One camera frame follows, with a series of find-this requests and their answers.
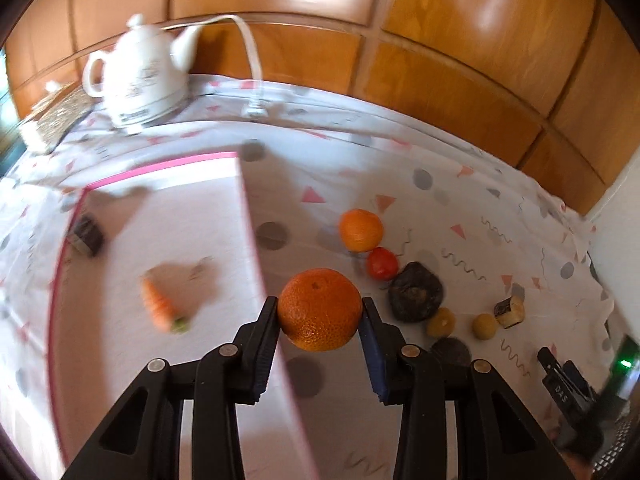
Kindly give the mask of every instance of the tablecloth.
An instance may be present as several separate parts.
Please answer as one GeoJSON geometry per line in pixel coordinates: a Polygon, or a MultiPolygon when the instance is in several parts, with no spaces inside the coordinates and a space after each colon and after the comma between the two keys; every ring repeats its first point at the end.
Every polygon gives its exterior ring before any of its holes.
{"type": "MultiPolygon", "coordinates": [[[[443,306],[458,317],[454,336],[474,358],[497,367],[543,426],[555,423],[556,412],[536,363],[541,346],[574,360],[595,387],[602,384],[613,357],[604,328],[613,300],[589,270],[595,225],[487,152],[353,98],[265,83],[269,117],[263,124],[242,120],[253,85],[192,76],[191,103],[134,136],[114,130],[98,104],[55,152],[25,154],[0,181],[0,423],[38,476],[63,471],[51,419],[47,327],[50,282],[79,189],[185,154],[241,155],[269,294],[279,294],[300,270],[331,267],[393,322],[385,284],[366,275],[363,259],[349,254],[337,234],[342,212],[368,209],[382,218],[382,245],[401,264],[417,260],[437,273],[443,306]],[[473,317],[511,294],[524,295],[526,321],[475,341],[473,317]]],[[[421,324],[398,325],[409,342],[431,343],[421,324]]],[[[390,478],[398,411],[376,405],[356,339],[323,354],[283,346],[321,475],[390,478]],[[335,423],[322,430],[320,418],[335,423]]]]}

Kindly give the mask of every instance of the yellow ball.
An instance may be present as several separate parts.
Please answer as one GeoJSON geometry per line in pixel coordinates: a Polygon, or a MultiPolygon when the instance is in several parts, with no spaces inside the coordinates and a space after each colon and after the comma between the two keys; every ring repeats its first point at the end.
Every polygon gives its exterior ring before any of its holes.
{"type": "Polygon", "coordinates": [[[446,307],[441,307],[427,321],[427,335],[430,337],[449,337],[456,327],[456,315],[446,307]]]}
{"type": "Polygon", "coordinates": [[[471,325],[471,330],[477,339],[480,341],[487,341],[495,336],[495,333],[498,330],[498,322],[492,314],[480,314],[474,319],[474,322],[471,325]]]}

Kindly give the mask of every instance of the teapot lid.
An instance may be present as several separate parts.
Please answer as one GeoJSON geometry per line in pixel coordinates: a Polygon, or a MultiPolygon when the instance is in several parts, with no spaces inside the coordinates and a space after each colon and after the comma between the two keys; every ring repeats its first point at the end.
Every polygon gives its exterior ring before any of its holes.
{"type": "Polygon", "coordinates": [[[129,27],[129,31],[120,37],[117,47],[127,48],[162,33],[162,30],[155,25],[145,25],[145,17],[142,14],[131,16],[127,27],[129,27]]]}

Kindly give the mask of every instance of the dark brown cube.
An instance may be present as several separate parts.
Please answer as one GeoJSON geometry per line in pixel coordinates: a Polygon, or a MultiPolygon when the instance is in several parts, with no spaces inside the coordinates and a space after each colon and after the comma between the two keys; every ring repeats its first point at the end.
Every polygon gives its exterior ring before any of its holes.
{"type": "Polygon", "coordinates": [[[517,296],[511,296],[494,308],[494,316],[504,328],[511,328],[524,321],[524,303],[517,296]]]}
{"type": "Polygon", "coordinates": [[[66,239],[76,250],[90,258],[98,254],[104,243],[104,235],[90,215],[82,215],[66,239]]]}

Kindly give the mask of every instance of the tomato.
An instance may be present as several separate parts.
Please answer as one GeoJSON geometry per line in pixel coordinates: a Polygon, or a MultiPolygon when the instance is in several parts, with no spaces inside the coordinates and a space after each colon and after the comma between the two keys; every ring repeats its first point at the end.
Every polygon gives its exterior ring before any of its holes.
{"type": "Polygon", "coordinates": [[[367,256],[367,272],[375,280],[392,280],[398,273],[398,258],[384,247],[376,247],[367,256]]]}

